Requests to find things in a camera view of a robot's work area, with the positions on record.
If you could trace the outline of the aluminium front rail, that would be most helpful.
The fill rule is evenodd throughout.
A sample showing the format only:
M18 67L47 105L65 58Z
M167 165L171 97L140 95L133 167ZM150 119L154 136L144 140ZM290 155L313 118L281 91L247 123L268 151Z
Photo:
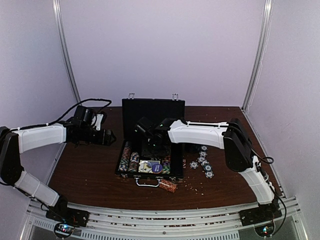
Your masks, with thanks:
M246 203L191 210L127 210L70 203L88 211L86 227L76 228L67 240L310 240L295 197L283 198L287 209L274 221L279 231L272 238L258 236L258 224L244 226L240 211L257 207ZM58 240L56 221L46 218L40 204L31 200L18 240Z

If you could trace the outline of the dark blue mug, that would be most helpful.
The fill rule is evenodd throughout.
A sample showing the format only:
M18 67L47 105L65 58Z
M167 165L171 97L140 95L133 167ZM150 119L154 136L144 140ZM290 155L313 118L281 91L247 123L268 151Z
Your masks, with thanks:
M198 144L185 144L185 151L187 153L195 154L199 153L201 150L201 146Z

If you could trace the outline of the poker chip row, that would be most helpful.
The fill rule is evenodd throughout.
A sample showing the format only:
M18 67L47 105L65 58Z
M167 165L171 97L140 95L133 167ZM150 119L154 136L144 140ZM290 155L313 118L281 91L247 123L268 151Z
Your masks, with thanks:
M118 170L120 172L126 172L128 170L131 153L132 153L132 143L130 141L127 141L124 145L122 155L120 158L120 163L118 166Z
M162 173L170 174L171 172L171 157L168 155L162 160Z
M140 155L137 152L133 152L130 156L128 172L134 173L138 170Z

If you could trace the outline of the left poker chip row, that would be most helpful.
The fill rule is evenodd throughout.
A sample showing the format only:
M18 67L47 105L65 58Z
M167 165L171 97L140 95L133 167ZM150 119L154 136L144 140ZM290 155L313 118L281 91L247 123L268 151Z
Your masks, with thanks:
M124 145L122 155L120 158L120 163L118 166L118 170L120 172L126 172L128 170L131 153L132 153L132 143L130 141L127 141Z

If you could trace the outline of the red die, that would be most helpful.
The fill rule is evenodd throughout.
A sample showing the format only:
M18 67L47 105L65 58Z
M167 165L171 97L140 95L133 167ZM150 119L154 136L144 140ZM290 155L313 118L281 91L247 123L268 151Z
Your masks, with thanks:
M185 169L186 168L186 160L185 159L183 159L183 168Z

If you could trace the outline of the clear round dealer button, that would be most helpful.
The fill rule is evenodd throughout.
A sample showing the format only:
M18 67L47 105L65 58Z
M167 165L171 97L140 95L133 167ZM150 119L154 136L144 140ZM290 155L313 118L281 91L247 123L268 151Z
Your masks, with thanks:
M148 161L142 161L139 163L138 171L141 173L148 173L152 170L152 165Z

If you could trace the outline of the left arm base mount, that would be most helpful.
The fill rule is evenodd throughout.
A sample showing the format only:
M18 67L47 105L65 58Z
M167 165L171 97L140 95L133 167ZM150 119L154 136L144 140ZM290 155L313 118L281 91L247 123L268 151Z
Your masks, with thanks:
M86 227L90 213L85 210L70 208L66 204L50 206L45 217L75 227Z

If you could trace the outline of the aluminium frame post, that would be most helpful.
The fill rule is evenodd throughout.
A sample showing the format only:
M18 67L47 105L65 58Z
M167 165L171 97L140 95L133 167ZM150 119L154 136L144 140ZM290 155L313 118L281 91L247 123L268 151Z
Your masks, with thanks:
M80 97L78 86L75 80L71 59L68 51L68 45L67 45L67 40L66 40L66 35L64 30L62 12L61 12L61 3L59 0L53 0L52 6L53 6L53 14L54 14L54 18L57 26L57 31L59 35L59 41L60 41L60 46L62 50L62 56L63 56L64 65L66 68L68 81L70 83L71 91L75 101L77 103L80 103L81 97Z
M250 75L249 84L247 87L247 91L244 97L243 105L242 105L242 111L244 113L248 113L250 109L251 102L253 100L256 87L258 84L260 71L262 68L262 60L264 53L266 51L269 32L270 32L270 25L272 21L272 10L273 10L274 1L273 0L265 0L264 1L264 9L263 9L263 15L262 15L262 21L261 21L261 28L260 28L260 34L256 49L256 54L253 62L253 67Z

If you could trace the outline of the left aluminium frame post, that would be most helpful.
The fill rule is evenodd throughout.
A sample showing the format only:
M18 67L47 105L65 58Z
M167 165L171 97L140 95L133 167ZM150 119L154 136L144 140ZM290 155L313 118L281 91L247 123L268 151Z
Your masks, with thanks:
M68 51L68 45L67 45L67 40L66 40L66 35L64 30L62 12L61 12L61 3L59 0L53 0L52 6L53 6L53 14L54 14L54 18L57 26L57 31L59 35L59 41L60 41L60 46L62 50L62 56L63 56L64 65L66 68L68 81L70 83L71 91L75 101L77 103L80 103L81 97L80 97L78 86L75 80L71 59Z

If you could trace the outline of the brown poker chip roll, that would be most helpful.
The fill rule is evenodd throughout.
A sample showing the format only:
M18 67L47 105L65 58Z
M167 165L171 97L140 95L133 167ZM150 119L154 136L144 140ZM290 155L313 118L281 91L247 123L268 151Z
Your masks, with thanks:
M159 187L163 190L166 190L170 193L174 193L177 190L177 184L166 180L166 179L161 179L159 182Z

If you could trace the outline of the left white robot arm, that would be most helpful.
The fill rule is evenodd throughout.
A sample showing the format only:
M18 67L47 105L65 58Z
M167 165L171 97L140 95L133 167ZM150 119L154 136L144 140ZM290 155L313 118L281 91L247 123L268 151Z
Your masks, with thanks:
M16 188L43 205L61 222L72 218L66 197L50 188L22 165L22 156L54 145L87 143L110 146L116 141L111 130L96 126L78 126L72 123L55 123L33 128L0 129L0 179L3 185Z

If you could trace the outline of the purple small blind button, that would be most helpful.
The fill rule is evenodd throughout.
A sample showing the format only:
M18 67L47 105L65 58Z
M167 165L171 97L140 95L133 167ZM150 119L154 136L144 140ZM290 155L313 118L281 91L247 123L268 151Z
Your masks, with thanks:
M151 172L153 174L160 174L163 171L163 166L160 163L153 164L151 167Z

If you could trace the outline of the right poker chip row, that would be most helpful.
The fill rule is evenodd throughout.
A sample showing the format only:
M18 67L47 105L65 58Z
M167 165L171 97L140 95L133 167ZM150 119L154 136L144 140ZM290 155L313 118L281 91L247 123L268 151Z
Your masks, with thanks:
M170 174L171 172L171 157L168 155L162 160L162 173Z

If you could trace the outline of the black poker case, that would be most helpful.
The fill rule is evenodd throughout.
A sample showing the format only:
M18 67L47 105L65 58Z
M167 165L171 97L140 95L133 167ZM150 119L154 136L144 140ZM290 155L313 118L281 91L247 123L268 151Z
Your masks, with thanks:
M184 145L171 142L168 130L184 117L181 99L122 99L123 141L115 174L136 181L183 180Z

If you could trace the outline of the right aluminium frame post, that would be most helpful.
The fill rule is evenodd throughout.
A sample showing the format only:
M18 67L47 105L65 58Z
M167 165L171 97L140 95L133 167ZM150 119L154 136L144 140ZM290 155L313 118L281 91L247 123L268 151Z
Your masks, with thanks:
M256 54L253 62L253 67L250 75L249 84L247 87L247 91L244 97L243 105L242 105L242 111L244 113L248 113L250 109L251 102L253 100L256 87L258 84L260 71L262 68L262 60L264 53L266 51L269 32L270 32L270 25L272 21L272 10L273 10L274 1L273 0L265 0L264 1L264 9L263 9L263 15L262 15L262 21L261 21L261 28L260 28L260 34L256 49Z

